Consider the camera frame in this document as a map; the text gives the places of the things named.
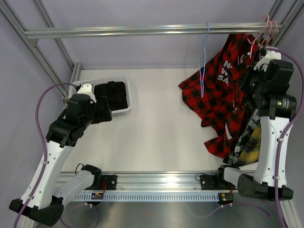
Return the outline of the black polo shirt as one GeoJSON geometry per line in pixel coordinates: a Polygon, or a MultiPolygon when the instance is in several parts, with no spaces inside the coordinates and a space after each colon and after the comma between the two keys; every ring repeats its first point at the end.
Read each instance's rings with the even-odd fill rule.
{"type": "Polygon", "coordinates": [[[97,100],[102,96],[106,96],[111,111],[128,107],[124,82],[110,81],[105,84],[95,85],[94,94],[97,100]]]}

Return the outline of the white plastic basket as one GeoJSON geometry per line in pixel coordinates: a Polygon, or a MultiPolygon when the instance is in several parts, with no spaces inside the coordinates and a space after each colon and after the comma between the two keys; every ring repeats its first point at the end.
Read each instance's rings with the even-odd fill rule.
{"type": "Polygon", "coordinates": [[[73,84],[76,85],[78,88],[80,88],[80,86],[83,84],[92,84],[93,87],[95,88],[96,85],[105,84],[110,81],[125,83],[128,107],[125,109],[122,109],[122,110],[112,111],[112,116],[123,115],[124,113],[128,112],[132,107],[132,96],[131,96],[131,91],[130,91],[130,83],[126,77],[116,76],[116,77],[106,77],[106,78],[92,79],[92,80],[82,80],[82,81],[80,80],[80,81],[73,82],[73,84]]]}

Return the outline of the red black plaid shirt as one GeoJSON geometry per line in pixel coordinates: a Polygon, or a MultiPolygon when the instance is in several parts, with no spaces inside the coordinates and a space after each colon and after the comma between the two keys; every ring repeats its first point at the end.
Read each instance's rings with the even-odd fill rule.
{"type": "Polygon", "coordinates": [[[183,102],[212,127],[217,136],[204,143],[207,151],[226,158],[244,132],[252,114],[240,79],[254,63],[258,45],[251,34],[230,34],[221,50],[200,70],[179,84],[183,102]]]}

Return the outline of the light blue wire hanger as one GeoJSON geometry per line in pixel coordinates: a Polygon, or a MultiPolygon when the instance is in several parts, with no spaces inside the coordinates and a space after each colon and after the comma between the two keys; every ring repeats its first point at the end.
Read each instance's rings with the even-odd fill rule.
{"type": "Polygon", "coordinates": [[[204,97],[204,78],[205,78],[205,72],[206,72],[206,43],[208,40],[208,36],[209,36],[209,31],[210,31],[210,23],[207,23],[207,32],[205,37],[203,37],[202,35],[197,35],[197,38],[200,38],[201,42],[202,42],[202,51],[203,54],[200,53],[199,51],[199,45],[197,42],[197,59],[198,59],[198,66],[199,66],[199,84],[200,84],[200,93],[201,93],[201,98],[204,97]]]}

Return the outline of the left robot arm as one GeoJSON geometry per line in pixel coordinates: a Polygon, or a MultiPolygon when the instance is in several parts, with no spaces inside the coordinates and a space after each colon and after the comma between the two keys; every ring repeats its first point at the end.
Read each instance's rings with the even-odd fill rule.
{"type": "Polygon", "coordinates": [[[67,108],[49,126],[45,151],[28,190],[21,198],[13,199],[9,209],[51,227],[59,221],[64,207],[81,191],[105,187],[102,171],[93,165],[85,165],[70,181],[54,191],[66,159],[88,126],[111,120],[112,112],[106,96],[95,102],[86,94],[73,95],[67,108]]]}

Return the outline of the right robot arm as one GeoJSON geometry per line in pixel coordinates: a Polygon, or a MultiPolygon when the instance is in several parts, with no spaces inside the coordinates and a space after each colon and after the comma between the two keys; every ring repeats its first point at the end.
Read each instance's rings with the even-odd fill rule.
{"type": "Polygon", "coordinates": [[[240,89],[252,96],[260,116],[259,161],[253,176],[239,168],[220,166],[215,177],[219,188],[232,184],[243,197],[269,201],[293,198],[285,177],[288,137],[297,109],[296,98],[286,93],[293,71],[292,63],[273,59],[250,66],[240,80],[240,89]]]}

